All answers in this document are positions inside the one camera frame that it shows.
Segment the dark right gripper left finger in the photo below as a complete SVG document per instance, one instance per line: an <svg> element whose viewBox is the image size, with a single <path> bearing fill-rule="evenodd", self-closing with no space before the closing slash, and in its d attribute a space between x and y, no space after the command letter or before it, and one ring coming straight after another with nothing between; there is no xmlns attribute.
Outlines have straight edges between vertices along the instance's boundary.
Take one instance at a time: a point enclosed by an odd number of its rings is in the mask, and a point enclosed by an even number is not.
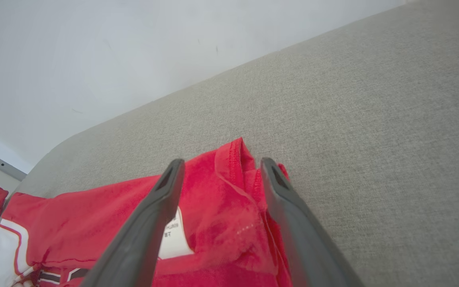
<svg viewBox="0 0 459 287"><path fill-rule="evenodd" d="M152 286L165 227L177 212L184 173L184 160L171 161L80 287Z"/></svg>

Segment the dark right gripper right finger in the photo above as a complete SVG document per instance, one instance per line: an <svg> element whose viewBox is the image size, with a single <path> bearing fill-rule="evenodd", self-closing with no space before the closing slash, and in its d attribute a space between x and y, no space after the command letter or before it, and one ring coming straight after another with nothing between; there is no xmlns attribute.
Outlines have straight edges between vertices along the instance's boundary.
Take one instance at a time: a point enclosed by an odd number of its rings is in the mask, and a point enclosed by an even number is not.
<svg viewBox="0 0 459 287"><path fill-rule="evenodd" d="M267 210L278 223L293 287L364 287L276 162L261 159Z"/></svg>

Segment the red Bulls jersey shirt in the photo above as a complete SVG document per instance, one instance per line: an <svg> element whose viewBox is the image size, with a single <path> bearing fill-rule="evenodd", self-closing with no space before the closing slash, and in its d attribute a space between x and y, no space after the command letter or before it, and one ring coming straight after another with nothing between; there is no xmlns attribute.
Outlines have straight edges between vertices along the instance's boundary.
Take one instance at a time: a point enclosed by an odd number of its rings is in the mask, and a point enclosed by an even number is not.
<svg viewBox="0 0 459 287"><path fill-rule="evenodd" d="M16 193L0 222L0 287L78 287L159 175L47 199ZM242 138L185 164L152 287L292 287L262 175Z"/></svg>

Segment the grey fabric sofa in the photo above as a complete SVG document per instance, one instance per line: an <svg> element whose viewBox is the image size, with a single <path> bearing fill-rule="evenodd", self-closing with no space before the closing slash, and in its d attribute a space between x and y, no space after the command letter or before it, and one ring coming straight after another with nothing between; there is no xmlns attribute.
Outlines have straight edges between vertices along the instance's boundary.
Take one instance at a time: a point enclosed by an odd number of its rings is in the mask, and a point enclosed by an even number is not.
<svg viewBox="0 0 459 287"><path fill-rule="evenodd" d="M368 287L459 287L459 0L416 0L135 108L59 143L16 191L162 173L243 138Z"/></svg>

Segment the grey metal wall rail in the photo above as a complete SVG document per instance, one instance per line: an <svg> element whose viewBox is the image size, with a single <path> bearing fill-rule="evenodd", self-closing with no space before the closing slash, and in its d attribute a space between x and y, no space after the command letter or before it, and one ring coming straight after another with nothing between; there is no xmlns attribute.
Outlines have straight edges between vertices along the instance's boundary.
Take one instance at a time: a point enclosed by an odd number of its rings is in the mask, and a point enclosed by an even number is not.
<svg viewBox="0 0 459 287"><path fill-rule="evenodd" d="M12 166L11 164L7 163L1 158L0 158L0 171L2 171L4 174L11 176L12 178L15 178L18 181L24 180L24 178L26 178L27 176L27 174L24 171L21 171L20 169Z"/></svg>

